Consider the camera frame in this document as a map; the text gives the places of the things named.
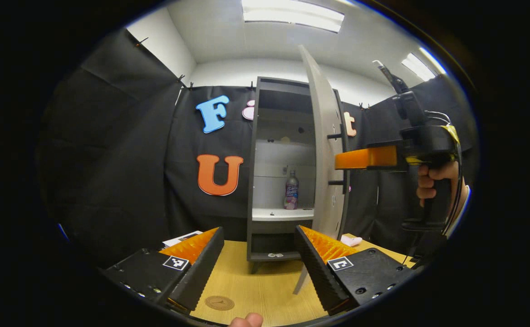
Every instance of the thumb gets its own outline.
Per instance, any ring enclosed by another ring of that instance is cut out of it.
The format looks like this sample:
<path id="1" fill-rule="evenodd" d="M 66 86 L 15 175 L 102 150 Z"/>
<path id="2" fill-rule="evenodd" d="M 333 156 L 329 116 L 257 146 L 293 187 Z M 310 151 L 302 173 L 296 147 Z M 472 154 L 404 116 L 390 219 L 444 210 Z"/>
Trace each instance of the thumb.
<path id="1" fill-rule="evenodd" d="M 263 325 L 263 316 L 260 314 L 251 312 L 245 319 L 251 324 L 251 327 L 261 327 Z"/>
<path id="2" fill-rule="evenodd" d="M 441 180 L 444 178 L 458 179 L 458 162 L 447 162 L 440 168 L 429 169 L 428 176 L 434 180 Z"/>

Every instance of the fluorescent light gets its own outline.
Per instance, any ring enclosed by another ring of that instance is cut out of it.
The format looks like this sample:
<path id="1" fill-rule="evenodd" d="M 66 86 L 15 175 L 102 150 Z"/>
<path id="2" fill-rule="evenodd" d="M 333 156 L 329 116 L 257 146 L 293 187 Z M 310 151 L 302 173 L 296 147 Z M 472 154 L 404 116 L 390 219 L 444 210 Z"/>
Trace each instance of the fluorescent light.
<path id="1" fill-rule="evenodd" d="M 356 6 L 355 4 L 352 4 L 349 0 L 336 0 L 336 2 L 341 2 L 342 4 L 348 5 L 348 6 Z"/>
<path id="2" fill-rule="evenodd" d="M 424 50 L 423 48 L 419 48 L 420 52 L 422 52 L 423 55 L 425 55 L 428 60 L 432 62 L 433 65 L 439 70 L 441 74 L 446 74 L 446 70 L 439 64 L 438 60 L 435 59 L 435 57 L 432 56 L 427 50 Z"/>
<path id="3" fill-rule="evenodd" d="M 423 62 L 421 62 L 414 54 L 408 54 L 406 59 L 402 60 L 402 64 L 406 66 L 406 68 L 412 70 L 412 72 L 418 75 L 423 81 L 435 78 L 435 75 L 427 65 L 423 64 Z"/>
<path id="4" fill-rule="evenodd" d="M 296 0 L 241 0 L 244 21 L 280 21 L 338 32 L 344 14 Z"/>

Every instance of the orange letter u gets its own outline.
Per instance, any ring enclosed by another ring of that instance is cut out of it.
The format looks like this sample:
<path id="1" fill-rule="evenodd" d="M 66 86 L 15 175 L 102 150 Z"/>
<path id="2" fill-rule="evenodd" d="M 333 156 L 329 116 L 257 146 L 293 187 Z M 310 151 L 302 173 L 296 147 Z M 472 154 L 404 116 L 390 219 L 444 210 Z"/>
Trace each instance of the orange letter u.
<path id="1" fill-rule="evenodd" d="M 215 174 L 215 164 L 219 162 L 219 157 L 211 154 L 201 154 L 196 160 L 199 162 L 198 167 L 198 187 L 203 192 L 210 195 L 229 195 L 236 190 L 239 184 L 239 166 L 243 163 L 242 157 L 229 156 L 225 157 L 228 163 L 227 183 L 217 185 L 213 180 Z"/>

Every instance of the gray cabinet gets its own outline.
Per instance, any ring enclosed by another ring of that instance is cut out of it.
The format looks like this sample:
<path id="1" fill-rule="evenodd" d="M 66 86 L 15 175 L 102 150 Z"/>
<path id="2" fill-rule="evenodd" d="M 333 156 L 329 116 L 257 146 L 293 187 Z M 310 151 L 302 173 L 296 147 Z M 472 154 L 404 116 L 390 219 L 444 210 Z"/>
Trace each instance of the gray cabinet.
<path id="1" fill-rule="evenodd" d="M 339 103 L 339 95 L 334 92 Z M 321 126 L 319 122 L 316 124 L 313 110 L 308 83 L 257 78 L 250 155 L 248 261 L 299 259 L 294 247 L 294 228 L 296 225 L 315 226 L 316 176 L 319 175 L 316 165 L 319 161 L 316 137 L 319 139 L 319 135 L 316 133 L 321 132 Z M 343 124 L 341 109 L 337 114 Z M 342 136 L 347 137 L 345 130 L 341 130 Z M 338 125 L 336 133 L 341 130 Z M 298 209 L 287 210 L 283 208 L 285 182 L 292 169 L 299 180 Z M 348 183 L 347 172 L 335 173 Z M 347 186 L 330 188 L 343 194 Z M 256 269 L 257 264 L 254 264 L 253 273 Z"/>

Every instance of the black curtain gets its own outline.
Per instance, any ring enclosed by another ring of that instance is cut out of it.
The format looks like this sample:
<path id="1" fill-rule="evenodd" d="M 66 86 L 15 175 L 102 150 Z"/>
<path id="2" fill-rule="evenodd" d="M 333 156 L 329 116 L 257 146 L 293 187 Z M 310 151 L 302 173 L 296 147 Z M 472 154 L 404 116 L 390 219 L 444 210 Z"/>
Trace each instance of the black curtain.
<path id="1" fill-rule="evenodd" d="M 100 267 L 169 238 L 163 184 L 180 82 L 127 30 L 57 87 L 37 147 L 49 213 Z"/>
<path id="2" fill-rule="evenodd" d="M 227 114 L 219 118 L 225 125 L 205 134 L 205 122 L 196 106 L 221 95 L 229 98 Z M 184 88 L 178 99 L 166 152 L 165 182 L 166 211 L 173 237 L 194 230 L 222 226 L 226 240 L 246 241 L 248 218 L 249 167 L 252 120 L 241 112 L 255 91 L 249 87 L 209 86 Z M 198 186 L 198 155 L 219 157 L 215 165 L 215 184 L 227 182 L 228 165 L 225 157 L 242 157 L 238 186 L 225 196 L 209 195 Z"/>
<path id="3" fill-rule="evenodd" d="M 466 184 L 473 186 L 478 166 L 476 122 L 468 104 L 446 76 L 420 83 L 411 88 L 423 109 L 447 114 L 456 128 L 463 155 Z M 370 143 L 400 139 L 399 131 L 409 128 L 402 120 L 392 99 L 381 101 L 368 109 L 342 102 L 344 111 L 354 117 L 356 136 L 350 137 L 349 151 L 364 149 Z M 352 191 L 344 232 L 361 236 L 376 245 L 406 253 L 412 234 L 400 227 L 405 217 L 418 217 L 422 208 L 416 196 L 418 166 L 406 173 L 353 170 Z M 419 247 L 417 254 L 424 250 Z"/>

